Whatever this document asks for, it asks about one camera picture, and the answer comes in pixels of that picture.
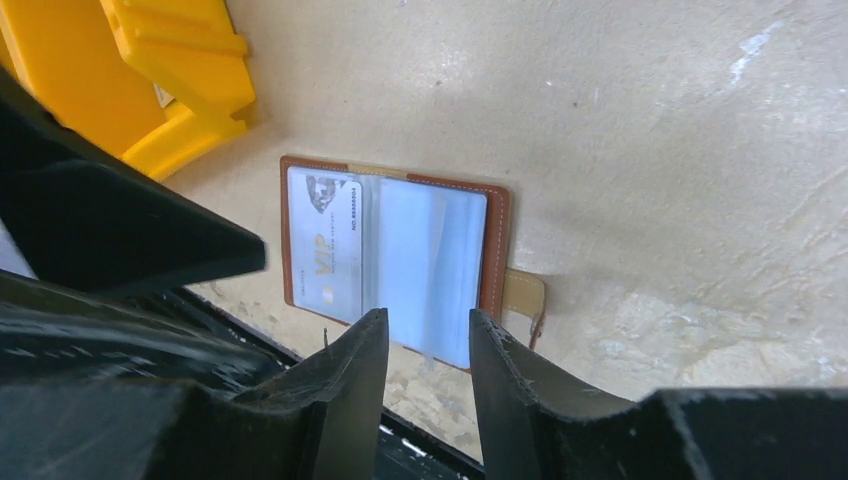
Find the open wallet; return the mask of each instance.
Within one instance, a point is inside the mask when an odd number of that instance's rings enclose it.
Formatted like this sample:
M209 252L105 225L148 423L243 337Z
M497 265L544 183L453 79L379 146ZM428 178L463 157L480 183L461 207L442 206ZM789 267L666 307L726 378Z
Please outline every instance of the open wallet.
M505 187L291 156L280 174L287 304L344 324L387 308L393 341L464 370L473 308L530 317L535 344L545 285L506 266Z

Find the yellow container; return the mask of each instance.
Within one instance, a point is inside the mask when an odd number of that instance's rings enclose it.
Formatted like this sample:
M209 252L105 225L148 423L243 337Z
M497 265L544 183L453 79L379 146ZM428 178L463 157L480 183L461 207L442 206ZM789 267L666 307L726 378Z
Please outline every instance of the yellow container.
M247 129L223 0L0 0L0 32L0 62L60 122L156 180Z

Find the white card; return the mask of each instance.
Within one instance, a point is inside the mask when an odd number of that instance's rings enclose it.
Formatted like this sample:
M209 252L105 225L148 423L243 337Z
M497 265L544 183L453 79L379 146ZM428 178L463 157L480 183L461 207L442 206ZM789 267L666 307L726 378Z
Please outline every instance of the white card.
M294 303L346 323L362 316L362 185L353 178L288 171Z

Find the white paint stain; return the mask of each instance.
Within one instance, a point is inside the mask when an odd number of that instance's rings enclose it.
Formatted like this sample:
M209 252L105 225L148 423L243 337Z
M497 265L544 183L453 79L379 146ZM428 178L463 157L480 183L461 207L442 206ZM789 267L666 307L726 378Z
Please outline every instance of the white paint stain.
M407 439L405 439L405 438L401 438L400 440L401 440L401 442L403 442L403 446L404 446L404 447L406 447L406 448L408 448L408 449L412 450L412 451L413 451L413 452L415 452L415 454L416 454L416 455L418 455L419 457L426 457L426 456L427 456L427 452L425 452L424 450L421 450L420 448L416 447L416 446L415 446L415 445L413 445L413 444L412 444L409 440L407 440Z
M742 73L745 71L745 67L748 66L748 62L760 54L760 49L771 39L772 32L782 26L783 20L778 20L766 27L759 34L739 44L739 48L745 52L745 55L733 62L733 65L730 66L730 73L733 74L733 80L730 81L731 85L736 85L742 79Z

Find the concrete floor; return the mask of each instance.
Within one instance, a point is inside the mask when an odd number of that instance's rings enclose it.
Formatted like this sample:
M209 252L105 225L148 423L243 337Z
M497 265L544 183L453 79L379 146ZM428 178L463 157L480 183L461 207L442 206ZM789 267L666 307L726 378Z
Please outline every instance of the concrete floor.
M233 0L257 126L167 185L261 235L197 291L308 355L282 298L285 153L485 176L510 264L549 285L538 350L661 385L848 384L848 4ZM526 338L528 322L507 318ZM465 373L391 351L385 403L480 456Z

